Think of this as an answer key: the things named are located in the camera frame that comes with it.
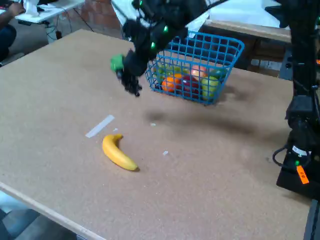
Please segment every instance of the banana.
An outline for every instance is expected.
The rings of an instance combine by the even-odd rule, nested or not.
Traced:
[[[122,138],[122,134],[110,134],[105,136],[102,141],[103,152],[112,162],[114,162],[118,166],[126,170],[134,171],[138,168],[136,163],[117,147],[118,140]]]

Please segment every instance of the white desk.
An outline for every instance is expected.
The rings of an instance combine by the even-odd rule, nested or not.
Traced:
[[[47,21],[49,24],[46,27],[46,33],[48,35],[48,42],[53,42],[56,38],[55,26],[52,22],[53,18],[66,12],[70,9],[81,6],[85,3],[85,0],[59,0],[57,2],[49,3],[48,5],[40,5],[44,11],[39,13],[39,16],[32,16],[30,14],[21,14],[16,17],[17,20],[26,21],[29,23],[40,24],[43,21]]]

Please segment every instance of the tape piece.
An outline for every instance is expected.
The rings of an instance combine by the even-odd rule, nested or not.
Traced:
[[[104,129],[109,123],[111,123],[115,119],[114,116],[108,115],[102,122],[100,122],[97,126],[95,126],[90,132],[88,132],[85,136],[87,138],[92,138],[97,135],[102,129]]]

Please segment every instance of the table edge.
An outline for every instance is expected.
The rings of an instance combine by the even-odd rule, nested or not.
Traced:
[[[96,233],[86,229],[85,227],[79,225],[78,223],[68,219],[67,217],[57,213],[56,211],[42,205],[41,203],[33,200],[32,198],[24,195],[23,193],[15,190],[14,188],[0,182],[0,191],[10,195],[11,197],[23,202],[31,209],[39,212],[40,214],[44,215],[45,217],[49,218],[50,220],[60,224],[61,226],[71,230],[72,232],[78,234],[81,237],[86,239],[93,239],[93,240],[106,240],[105,238],[97,235]]]

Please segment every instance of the power cord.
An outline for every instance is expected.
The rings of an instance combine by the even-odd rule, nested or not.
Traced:
[[[56,19],[56,24],[55,24],[55,26],[53,26],[54,29],[53,29],[51,32],[47,32],[47,33],[46,33],[46,35],[47,35],[49,38],[51,38],[52,40],[57,40],[57,39],[52,38],[52,37],[50,36],[50,34],[52,34],[54,31],[57,31],[57,30],[58,30],[58,24],[59,24],[59,16],[58,16],[57,19]]]
[[[73,10],[76,12],[76,14],[78,14],[78,16],[79,16],[79,17],[82,19],[82,21],[85,23],[85,25],[87,25],[87,27],[90,28],[92,32],[95,32],[95,31],[92,29],[92,27],[87,23],[87,21],[84,20],[84,18],[80,15],[80,13],[79,13],[75,8],[74,8]]]
[[[40,6],[40,8],[42,9],[63,9],[64,12],[66,13],[67,15],[67,18],[68,18],[68,21],[69,21],[69,27],[70,27],[70,32],[72,33],[73,30],[72,30],[72,24],[71,24],[71,21],[70,21],[70,16],[69,16],[69,13],[66,9],[64,9],[63,7],[58,7],[58,6],[54,6],[54,7],[46,7],[46,6]]]
[[[283,163],[280,163],[276,160],[276,156],[281,153],[283,150],[286,150],[288,149],[288,145],[284,145],[283,147],[281,147],[280,149],[278,149],[277,151],[275,151],[272,155],[272,160],[275,164],[277,164],[279,167],[281,168],[285,168],[285,169],[289,169],[289,170],[296,170],[296,169],[293,169],[292,167],[289,167],[287,165],[284,165]],[[306,158],[307,158],[307,161],[305,162],[305,164],[302,165],[303,168],[305,168],[306,166],[308,166],[310,163],[311,163],[311,156],[310,156],[310,153],[309,151],[306,151]]]

